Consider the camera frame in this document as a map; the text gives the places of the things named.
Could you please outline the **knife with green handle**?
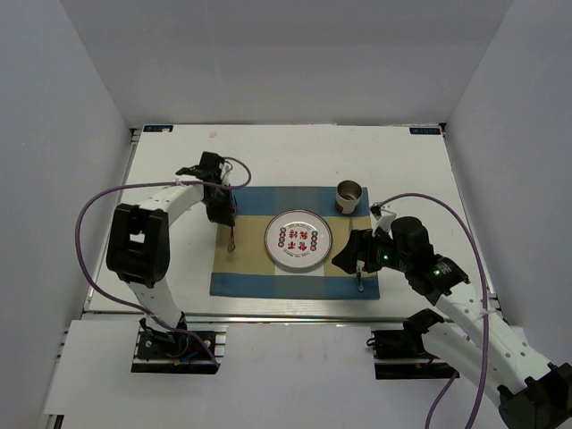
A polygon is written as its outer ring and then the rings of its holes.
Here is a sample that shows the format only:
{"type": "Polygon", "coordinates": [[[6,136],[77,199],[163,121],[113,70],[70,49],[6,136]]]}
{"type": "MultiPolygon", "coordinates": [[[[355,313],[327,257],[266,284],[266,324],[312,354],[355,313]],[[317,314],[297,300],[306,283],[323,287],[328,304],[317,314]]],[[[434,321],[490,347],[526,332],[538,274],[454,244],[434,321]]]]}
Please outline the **knife with green handle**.
{"type": "MultiPolygon", "coordinates": [[[[351,232],[353,230],[354,230],[353,218],[350,217],[349,218],[349,235],[351,234],[351,232]]],[[[363,285],[363,281],[362,281],[361,265],[360,265],[359,261],[356,262],[355,277],[356,277],[356,281],[357,281],[357,290],[359,293],[363,293],[364,292],[364,285],[363,285]]]]}

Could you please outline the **silver fork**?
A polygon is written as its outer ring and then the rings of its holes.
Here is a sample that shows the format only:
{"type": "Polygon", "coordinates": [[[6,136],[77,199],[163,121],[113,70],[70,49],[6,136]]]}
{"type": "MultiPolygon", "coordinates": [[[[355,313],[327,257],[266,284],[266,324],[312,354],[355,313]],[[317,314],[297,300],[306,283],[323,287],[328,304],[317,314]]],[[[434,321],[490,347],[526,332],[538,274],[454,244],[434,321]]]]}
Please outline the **silver fork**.
{"type": "Polygon", "coordinates": [[[230,233],[229,233],[229,241],[228,241],[228,246],[227,246],[227,251],[229,253],[232,253],[235,249],[236,249],[236,243],[235,243],[235,227],[231,226],[230,227],[230,233]]]}

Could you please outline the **metal cup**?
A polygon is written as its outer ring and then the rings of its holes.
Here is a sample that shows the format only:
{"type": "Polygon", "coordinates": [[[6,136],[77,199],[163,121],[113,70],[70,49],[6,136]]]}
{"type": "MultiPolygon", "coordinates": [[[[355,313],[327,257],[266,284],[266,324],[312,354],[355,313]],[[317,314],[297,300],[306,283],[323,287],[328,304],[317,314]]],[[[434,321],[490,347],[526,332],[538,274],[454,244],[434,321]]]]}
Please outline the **metal cup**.
{"type": "Polygon", "coordinates": [[[355,181],[345,180],[338,183],[335,194],[335,208],[341,215],[355,212],[362,198],[363,189],[355,181]]]}

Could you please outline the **white plate with red characters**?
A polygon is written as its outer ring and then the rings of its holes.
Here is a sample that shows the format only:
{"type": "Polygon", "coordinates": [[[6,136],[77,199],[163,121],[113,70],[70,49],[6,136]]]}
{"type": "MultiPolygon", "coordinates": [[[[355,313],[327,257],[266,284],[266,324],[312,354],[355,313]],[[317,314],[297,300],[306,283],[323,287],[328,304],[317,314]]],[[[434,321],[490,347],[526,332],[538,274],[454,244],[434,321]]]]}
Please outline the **white plate with red characters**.
{"type": "Polygon", "coordinates": [[[284,272],[307,273],[322,265],[332,249],[332,230],[307,210],[276,215],[265,229],[265,250],[284,272]]]}

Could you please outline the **blue and beige placemat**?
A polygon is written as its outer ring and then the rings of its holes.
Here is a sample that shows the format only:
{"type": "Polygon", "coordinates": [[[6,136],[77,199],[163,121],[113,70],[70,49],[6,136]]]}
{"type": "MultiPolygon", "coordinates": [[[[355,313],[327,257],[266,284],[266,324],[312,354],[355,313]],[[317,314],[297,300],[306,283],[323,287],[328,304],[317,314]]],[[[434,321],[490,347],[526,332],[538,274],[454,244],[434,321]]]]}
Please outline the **blue and beige placemat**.
{"type": "Polygon", "coordinates": [[[234,192],[238,216],[236,248],[228,250],[230,229],[218,227],[210,281],[212,296],[249,299],[378,300],[375,274],[361,279],[334,266],[331,258],[346,245],[349,229],[371,226],[367,189],[351,216],[334,208],[334,187],[248,187],[234,192]],[[265,248],[265,230],[276,215],[307,210],[321,216],[332,231],[332,249],[326,260],[306,273],[288,273],[265,248]]]}

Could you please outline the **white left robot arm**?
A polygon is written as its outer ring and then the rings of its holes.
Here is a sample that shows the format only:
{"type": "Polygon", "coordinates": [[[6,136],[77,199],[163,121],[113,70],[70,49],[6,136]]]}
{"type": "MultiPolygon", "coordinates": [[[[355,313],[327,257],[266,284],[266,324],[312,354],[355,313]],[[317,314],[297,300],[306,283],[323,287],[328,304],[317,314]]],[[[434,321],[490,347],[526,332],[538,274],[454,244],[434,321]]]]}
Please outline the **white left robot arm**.
{"type": "Polygon", "coordinates": [[[149,311],[141,326],[158,335],[158,346],[171,357],[187,350],[189,335],[166,280],[171,260],[170,229],[197,204],[205,206],[210,222],[233,229],[236,200],[228,189],[230,171],[223,157],[205,152],[199,164],[176,173],[174,184],[137,204],[122,203],[114,210],[106,266],[149,311]]]}

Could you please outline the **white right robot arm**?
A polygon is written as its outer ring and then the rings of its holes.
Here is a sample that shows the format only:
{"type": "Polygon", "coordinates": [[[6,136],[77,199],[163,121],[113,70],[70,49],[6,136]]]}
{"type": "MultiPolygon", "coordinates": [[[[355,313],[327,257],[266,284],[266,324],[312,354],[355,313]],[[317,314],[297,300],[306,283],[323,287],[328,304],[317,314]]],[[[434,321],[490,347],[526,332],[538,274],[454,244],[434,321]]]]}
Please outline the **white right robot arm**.
{"type": "Polygon", "coordinates": [[[557,428],[571,418],[571,366],[557,366],[488,308],[468,275],[434,252],[427,229],[401,217],[389,229],[353,230],[333,264],[346,273],[403,273],[430,307],[406,319],[410,354],[433,355],[473,382],[508,428],[557,428]]]}

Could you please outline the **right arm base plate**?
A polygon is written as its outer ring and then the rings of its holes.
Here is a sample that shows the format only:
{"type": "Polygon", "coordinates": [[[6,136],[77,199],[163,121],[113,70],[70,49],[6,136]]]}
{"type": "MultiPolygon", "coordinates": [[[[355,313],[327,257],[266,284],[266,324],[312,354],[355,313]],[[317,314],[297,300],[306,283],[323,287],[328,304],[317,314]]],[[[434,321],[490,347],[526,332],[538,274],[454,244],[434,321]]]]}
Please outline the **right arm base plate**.
{"type": "Polygon", "coordinates": [[[445,380],[453,376],[451,366],[410,343],[404,329],[372,331],[366,345],[373,351],[378,381],[445,380]]]}

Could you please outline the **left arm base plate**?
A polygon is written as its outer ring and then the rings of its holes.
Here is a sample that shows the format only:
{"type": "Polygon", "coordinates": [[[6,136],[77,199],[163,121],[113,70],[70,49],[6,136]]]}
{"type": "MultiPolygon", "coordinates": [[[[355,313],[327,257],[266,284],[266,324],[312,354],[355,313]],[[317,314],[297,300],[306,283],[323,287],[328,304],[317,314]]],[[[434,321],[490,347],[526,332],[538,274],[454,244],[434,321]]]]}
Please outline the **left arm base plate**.
{"type": "Polygon", "coordinates": [[[222,356],[217,352],[216,331],[194,331],[192,335],[160,332],[139,320],[139,331],[131,361],[134,374],[216,374],[222,356]]]}

